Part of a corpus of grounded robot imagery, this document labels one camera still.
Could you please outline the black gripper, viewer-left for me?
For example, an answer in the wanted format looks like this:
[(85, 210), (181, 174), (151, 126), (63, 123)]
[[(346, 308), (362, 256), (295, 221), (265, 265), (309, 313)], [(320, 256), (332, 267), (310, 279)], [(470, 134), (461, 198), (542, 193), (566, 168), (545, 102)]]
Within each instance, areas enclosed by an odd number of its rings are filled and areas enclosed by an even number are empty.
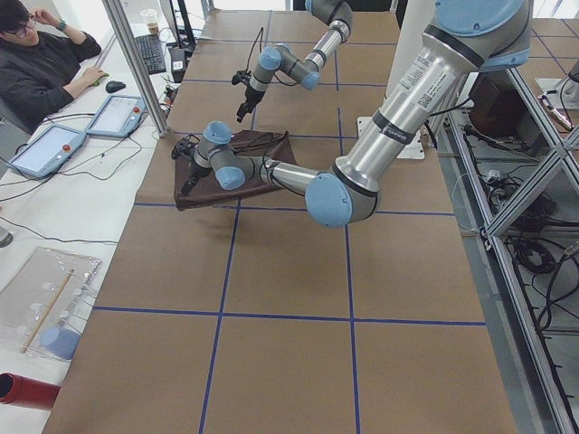
[(249, 86), (246, 88), (244, 95), (245, 101), (236, 112), (236, 120), (238, 122), (242, 122), (245, 116), (250, 113), (250, 109), (254, 109), (262, 101), (265, 92)]

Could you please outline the black gripper, viewer-right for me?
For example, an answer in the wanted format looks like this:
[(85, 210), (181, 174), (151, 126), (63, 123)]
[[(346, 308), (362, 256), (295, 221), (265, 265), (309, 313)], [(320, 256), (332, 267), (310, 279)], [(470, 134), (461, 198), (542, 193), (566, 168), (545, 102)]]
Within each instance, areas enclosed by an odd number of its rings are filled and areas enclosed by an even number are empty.
[(181, 194), (190, 194), (195, 188), (195, 184), (197, 184), (200, 179), (205, 178), (211, 173), (211, 167), (204, 167), (196, 162), (190, 162), (188, 167), (189, 177), (180, 190)]

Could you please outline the silver robot arm, viewer-right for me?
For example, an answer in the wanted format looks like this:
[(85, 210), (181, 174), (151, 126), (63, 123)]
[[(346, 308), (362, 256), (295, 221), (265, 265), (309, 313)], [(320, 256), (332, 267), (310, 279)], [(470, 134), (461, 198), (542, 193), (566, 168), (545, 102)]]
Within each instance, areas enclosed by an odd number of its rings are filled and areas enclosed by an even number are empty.
[(317, 172), (267, 156), (242, 156), (232, 148), (230, 128), (214, 121), (187, 154), (190, 174), (183, 193), (190, 193), (208, 175), (225, 191), (258, 179), (303, 195), (308, 213), (323, 226), (342, 227), (367, 219), (380, 201), (381, 176), (461, 78), (527, 61), (532, 9), (529, 1), (436, 2), (419, 53), (353, 148), (330, 170)]

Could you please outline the silver robot arm, viewer-left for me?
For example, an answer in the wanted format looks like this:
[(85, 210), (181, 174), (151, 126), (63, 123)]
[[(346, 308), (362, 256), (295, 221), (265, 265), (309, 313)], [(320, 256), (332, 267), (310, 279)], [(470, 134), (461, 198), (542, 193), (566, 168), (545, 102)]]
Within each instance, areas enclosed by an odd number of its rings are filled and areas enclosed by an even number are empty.
[(306, 10), (327, 25), (327, 31), (303, 59), (297, 57), (285, 43), (264, 48), (255, 68), (237, 71), (232, 84), (246, 87), (245, 101), (236, 113), (242, 122), (245, 115), (254, 111), (262, 101), (266, 90), (277, 72), (282, 72), (307, 90), (314, 89), (327, 60), (352, 33), (353, 13), (345, 1), (307, 1)]

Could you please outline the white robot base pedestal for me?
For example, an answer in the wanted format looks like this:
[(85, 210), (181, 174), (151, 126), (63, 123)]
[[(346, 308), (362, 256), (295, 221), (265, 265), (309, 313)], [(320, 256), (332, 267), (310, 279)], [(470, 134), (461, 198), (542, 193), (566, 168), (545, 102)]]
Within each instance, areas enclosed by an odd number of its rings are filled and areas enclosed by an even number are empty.
[(422, 123), (449, 84), (446, 72), (423, 46), (422, 34), (433, 17), (433, 1), (407, 3), (384, 102), (363, 124), (357, 147), (388, 145), (394, 159), (418, 140)]

